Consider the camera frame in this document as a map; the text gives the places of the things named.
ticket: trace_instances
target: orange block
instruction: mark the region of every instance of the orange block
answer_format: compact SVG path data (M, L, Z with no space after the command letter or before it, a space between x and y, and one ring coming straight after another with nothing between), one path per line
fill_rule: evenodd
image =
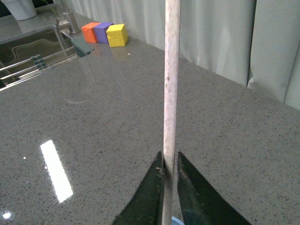
M90 22L81 27L86 42L97 43L97 37L94 32L94 27L100 24L99 22Z

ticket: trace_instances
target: purple block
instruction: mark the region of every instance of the purple block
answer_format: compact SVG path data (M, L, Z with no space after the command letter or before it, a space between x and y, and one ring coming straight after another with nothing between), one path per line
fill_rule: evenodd
M106 31L110 25L113 25L113 23L112 22L102 22L94 27L94 31L95 31L98 42L108 44Z

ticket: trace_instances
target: faucet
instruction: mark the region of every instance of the faucet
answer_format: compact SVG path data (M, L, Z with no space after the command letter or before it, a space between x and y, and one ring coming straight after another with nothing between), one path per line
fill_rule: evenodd
M73 11L71 11L66 3L66 0L60 0L61 5L63 7L64 12L62 13L65 17L65 21L60 22L56 18L56 27L59 30L69 29L70 34L78 34L80 33L80 29L77 25L77 22L75 20Z

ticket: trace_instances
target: sink basin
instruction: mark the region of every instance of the sink basin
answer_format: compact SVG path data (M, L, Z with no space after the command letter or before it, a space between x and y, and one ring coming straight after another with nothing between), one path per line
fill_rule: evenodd
M9 87L40 74L31 57L40 55L47 68L77 58L71 39L50 25L0 42L0 86Z

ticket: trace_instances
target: speckled countertop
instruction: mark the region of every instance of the speckled countertop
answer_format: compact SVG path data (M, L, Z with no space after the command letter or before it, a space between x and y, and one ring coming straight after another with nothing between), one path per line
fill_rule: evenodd
M1 38L14 34L8 20ZM51 20L45 9L32 22ZM0 91L0 224L108 225L162 150L164 52L133 38L93 46ZM299 111L180 60L176 133L176 150L252 224L300 224ZM49 140L72 189L61 203L41 150Z

